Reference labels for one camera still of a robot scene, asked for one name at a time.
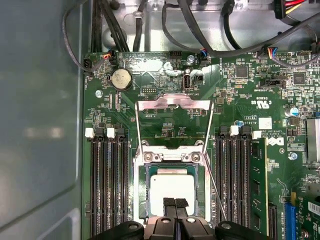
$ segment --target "black cable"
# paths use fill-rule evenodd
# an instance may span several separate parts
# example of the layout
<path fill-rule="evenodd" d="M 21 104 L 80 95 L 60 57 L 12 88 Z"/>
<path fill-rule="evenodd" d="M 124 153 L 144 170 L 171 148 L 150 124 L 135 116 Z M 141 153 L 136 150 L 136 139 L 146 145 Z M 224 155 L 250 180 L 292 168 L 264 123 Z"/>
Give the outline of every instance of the black cable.
<path fill-rule="evenodd" d="M 97 0 L 92 1 L 91 52 L 96 52 Z"/>
<path fill-rule="evenodd" d="M 146 7 L 148 0 L 141 0 L 141 3 L 138 7 L 138 12 L 143 13 Z M 142 36 L 142 25 L 143 25 L 143 21 L 141 18 L 137 18 L 135 20 L 135 38 L 134 38 L 134 42 L 133 42 L 133 51 L 134 52 L 139 52 L 139 48 L 140 48 L 140 42 L 141 42 L 141 36 Z"/>
<path fill-rule="evenodd" d="M 95 50 L 97 53 L 102 52 L 102 18 L 101 18 L 101 10 L 98 3 L 96 2 L 96 23 L 95 23 Z"/>
<path fill-rule="evenodd" d="M 231 46 L 238 50 L 238 49 L 241 49 L 241 47 L 238 45 L 238 43 L 236 42 L 236 40 L 234 39 L 234 36 L 232 35 L 231 33 L 231 30 L 230 30 L 230 25 L 229 25 L 229 17 L 230 17 L 230 14 L 227 13 L 223 16 L 223 29 L 224 29 L 224 33 L 225 33 L 225 36 L 226 38 L 228 39 L 229 43 L 231 44 Z"/>
<path fill-rule="evenodd" d="M 284 24 L 287 24 L 289 26 L 292 26 L 292 27 L 300 23 L 299 20 L 293 18 L 290 15 L 286 15 L 285 18 L 281 19 L 281 22 L 283 22 Z M 306 25 L 303 27 L 303 29 L 310 36 L 311 41 L 313 43 L 316 43 L 318 41 L 317 34 L 316 34 L 315 30 L 313 30 L 312 27 L 310 27 L 309 25 Z"/>
<path fill-rule="evenodd" d="M 105 18 L 105 21 L 106 23 L 108 24 L 109 26 L 109 29 L 110 29 L 110 32 L 112 34 L 112 38 L 114 40 L 114 43 L 115 43 L 115 46 L 116 48 L 118 49 L 119 52 L 125 52 L 124 48 L 123 48 L 123 45 L 119 39 L 119 36 L 118 36 L 118 33 L 116 32 L 116 29 L 114 28 L 114 25 L 113 23 L 111 22 L 111 19 L 105 9 L 105 6 L 104 4 L 102 3 L 101 0 L 98 0 L 99 1 L 99 6 L 100 6 L 100 10 Z"/>
<path fill-rule="evenodd" d="M 70 46 L 70 42 L 69 42 L 69 39 L 68 39 L 68 34 L 67 34 L 67 18 L 70 14 L 70 12 L 75 9 L 75 8 L 78 8 L 80 7 L 81 5 L 85 4 L 88 0 L 82 0 L 78 3 L 75 3 L 72 7 L 70 7 L 63 15 L 63 18 L 62 18 L 62 34 L 63 34 L 63 40 L 64 40 L 64 44 L 65 44 L 65 47 L 71 57 L 71 59 L 73 60 L 73 62 L 79 67 L 81 68 L 82 70 L 86 71 L 86 72 L 93 72 L 95 70 L 97 70 L 105 61 L 105 59 L 101 59 L 97 62 L 96 65 L 94 65 L 92 68 L 87 68 L 87 67 L 84 67 L 83 65 L 81 65 L 81 63 L 77 60 L 74 52 L 72 51 L 71 49 L 71 46 Z"/>
<path fill-rule="evenodd" d="M 182 11 L 183 17 L 188 25 L 190 31 L 192 32 L 193 36 L 198 40 L 198 42 L 206 49 L 206 51 L 213 56 L 214 50 L 208 43 L 207 39 L 203 35 L 202 31 L 199 28 L 199 25 L 191 12 L 191 9 L 187 3 L 187 0 L 178 0 L 179 7 Z"/>
<path fill-rule="evenodd" d="M 211 56 L 216 57 L 216 58 L 231 58 L 231 57 L 236 57 L 236 56 L 239 56 L 242 54 L 259 51 L 264 47 L 271 46 L 271 45 L 279 42 L 280 40 L 286 38 L 287 36 L 293 34 L 297 30 L 303 28 L 306 25 L 309 25 L 310 23 L 314 22 L 316 19 L 319 19 L 319 18 L 320 18 L 320 12 L 307 18 L 306 20 L 301 21 L 296 26 L 293 26 L 293 27 L 289 28 L 288 30 L 286 30 L 286 31 L 280 33 L 279 35 L 274 36 L 273 38 L 270 38 L 266 41 L 263 41 L 261 43 L 258 43 L 256 45 L 253 45 L 250 47 L 246 47 L 246 48 L 238 49 L 238 50 L 233 50 L 233 51 L 213 51 L 213 55 L 211 55 Z"/>
<path fill-rule="evenodd" d="M 177 40 L 174 39 L 174 37 L 169 33 L 167 26 L 166 26 L 166 21 L 167 21 L 167 8 L 172 8 L 172 9 L 178 9 L 179 5 L 176 4 L 171 4 L 171 3 L 165 3 L 163 5 L 162 8 L 162 13 L 161 13 L 161 24 L 162 24 L 162 30 L 164 32 L 164 35 L 166 36 L 166 38 L 173 43 L 174 45 L 176 45 L 179 48 L 182 48 L 184 50 L 187 50 L 189 52 L 194 52 L 194 53 L 198 53 L 199 49 L 196 48 L 191 48 L 188 46 L 185 46 L 183 44 L 181 44 L 180 42 L 178 42 Z"/>
<path fill-rule="evenodd" d="M 115 31 L 117 32 L 118 34 L 118 37 L 120 39 L 120 42 L 121 42 L 121 45 L 122 45 L 122 48 L 123 48 L 123 51 L 124 52 L 130 52 L 129 50 L 129 47 L 128 47 L 128 44 L 127 44 L 127 40 L 125 38 L 125 35 L 124 33 L 122 32 L 122 29 L 119 25 L 119 22 L 117 21 L 114 13 L 112 12 L 110 6 L 109 6 L 109 3 L 107 0 L 100 0 L 100 3 L 104 6 L 104 9 L 108 15 L 108 17 L 110 18 L 110 21 L 111 21 L 111 24 L 114 26 L 115 28 Z"/>
<path fill-rule="evenodd" d="M 201 33 L 200 37 L 201 38 L 205 38 L 204 35 L 202 34 L 197 21 L 195 20 L 195 17 L 193 16 L 188 4 L 186 3 L 186 0 L 179 0 L 179 6 L 182 10 L 184 19 L 187 22 L 187 25 L 189 26 L 191 32 L 193 35 L 197 35 L 197 33 Z M 279 42 L 280 40 L 286 38 L 287 36 L 293 34 L 294 32 L 296 32 L 297 30 L 303 28 L 304 26 L 313 23 L 316 19 L 320 18 L 320 12 L 316 13 L 315 15 L 307 18 L 306 20 L 301 21 L 299 24 L 297 24 L 296 26 L 291 27 L 290 29 L 284 31 L 283 33 L 268 39 L 266 41 L 263 41 L 261 43 L 258 43 L 256 45 L 250 46 L 250 47 L 246 47 L 243 49 L 238 49 L 238 50 L 232 50 L 232 51 L 216 51 L 213 50 L 212 47 L 208 44 L 207 45 L 207 40 L 205 44 L 203 44 L 202 42 L 200 42 L 203 47 L 207 50 L 207 52 L 209 52 L 211 57 L 214 58 L 231 58 L 231 57 L 236 57 L 242 54 L 246 54 L 246 53 L 250 53 L 250 52 L 256 52 L 261 50 L 263 47 L 265 46 L 270 46 L 272 44 L 275 44 L 277 42 Z"/>
<path fill-rule="evenodd" d="M 229 24 L 229 17 L 232 14 L 235 7 L 235 0 L 227 0 L 221 10 L 221 15 L 223 18 L 223 29 L 226 38 L 228 39 L 229 43 L 232 45 L 232 47 L 236 50 L 241 49 L 241 47 L 238 45 L 236 40 L 234 39 L 234 36 L 231 33 L 230 30 L 230 24 Z"/>

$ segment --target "mounting screw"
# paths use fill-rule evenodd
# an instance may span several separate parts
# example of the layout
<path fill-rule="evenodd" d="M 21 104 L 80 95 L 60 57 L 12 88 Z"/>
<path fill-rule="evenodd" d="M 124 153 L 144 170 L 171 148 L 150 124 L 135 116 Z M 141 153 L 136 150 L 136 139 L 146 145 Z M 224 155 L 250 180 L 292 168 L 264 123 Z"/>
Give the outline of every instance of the mounting screw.
<path fill-rule="evenodd" d="M 104 92 L 103 92 L 103 91 L 101 91 L 101 90 L 95 91 L 95 96 L 96 96 L 98 99 L 102 98 L 103 95 L 104 95 Z"/>
<path fill-rule="evenodd" d="M 192 161 L 194 161 L 194 162 L 199 162 L 200 161 L 200 156 L 199 156 L 198 153 L 193 153 L 191 155 L 191 158 L 192 158 Z"/>
<path fill-rule="evenodd" d="M 146 153 L 143 157 L 143 159 L 146 161 L 146 162 L 151 162 L 152 161 L 152 154 L 151 153 Z"/>
<path fill-rule="evenodd" d="M 194 218 L 191 218 L 191 217 L 189 217 L 186 221 L 187 221 L 188 223 L 191 223 L 191 224 L 193 224 L 193 223 L 196 222 L 196 220 L 195 220 Z"/>
<path fill-rule="evenodd" d="M 222 223 L 221 227 L 224 229 L 231 229 L 231 226 L 228 223 Z"/>
<path fill-rule="evenodd" d="M 290 152 L 289 153 L 289 159 L 290 160 L 297 160 L 298 159 L 298 154 L 296 154 L 295 152 Z"/>
<path fill-rule="evenodd" d="M 195 56 L 193 55 L 189 55 L 187 58 L 186 58 L 187 62 L 190 63 L 190 64 L 193 64 L 196 60 Z"/>

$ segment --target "motherboard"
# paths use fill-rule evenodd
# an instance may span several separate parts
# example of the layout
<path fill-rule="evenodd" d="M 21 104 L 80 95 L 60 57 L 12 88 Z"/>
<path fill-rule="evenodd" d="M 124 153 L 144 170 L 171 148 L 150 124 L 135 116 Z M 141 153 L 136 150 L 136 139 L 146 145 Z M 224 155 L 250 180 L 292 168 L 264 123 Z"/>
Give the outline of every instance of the motherboard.
<path fill-rule="evenodd" d="M 320 238 L 319 60 L 169 51 L 85 64 L 102 58 L 84 78 L 82 239 L 163 216 L 163 198 L 212 227 L 225 214 L 275 240 Z"/>

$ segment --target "usb port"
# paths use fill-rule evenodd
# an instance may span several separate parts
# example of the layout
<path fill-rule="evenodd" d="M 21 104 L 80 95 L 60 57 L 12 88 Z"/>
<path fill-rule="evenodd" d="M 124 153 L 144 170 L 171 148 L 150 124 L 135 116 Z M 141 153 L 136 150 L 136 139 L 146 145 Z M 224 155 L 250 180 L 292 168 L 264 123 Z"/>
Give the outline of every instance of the usb port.
<path fill-rule="evenodd" d="M 183 88 L 189 89 L 190 88 L 190 75 L 186 74 L 183 76 Z"/>

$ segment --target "red wire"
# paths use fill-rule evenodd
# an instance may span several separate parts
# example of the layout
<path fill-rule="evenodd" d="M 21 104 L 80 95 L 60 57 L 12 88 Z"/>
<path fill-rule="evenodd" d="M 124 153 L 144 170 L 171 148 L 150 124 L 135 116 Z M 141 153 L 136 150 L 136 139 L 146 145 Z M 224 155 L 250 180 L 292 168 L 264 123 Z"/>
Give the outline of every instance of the red wire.
<path fill-rule="evenodd" d="M 294 1 L 286 1 L 285 2 L 285 6 L 289 7 L 289 6 L 294 6 L 294 5 L 298 5 L 303 3 L 305 0 L 294 0 Z"/>

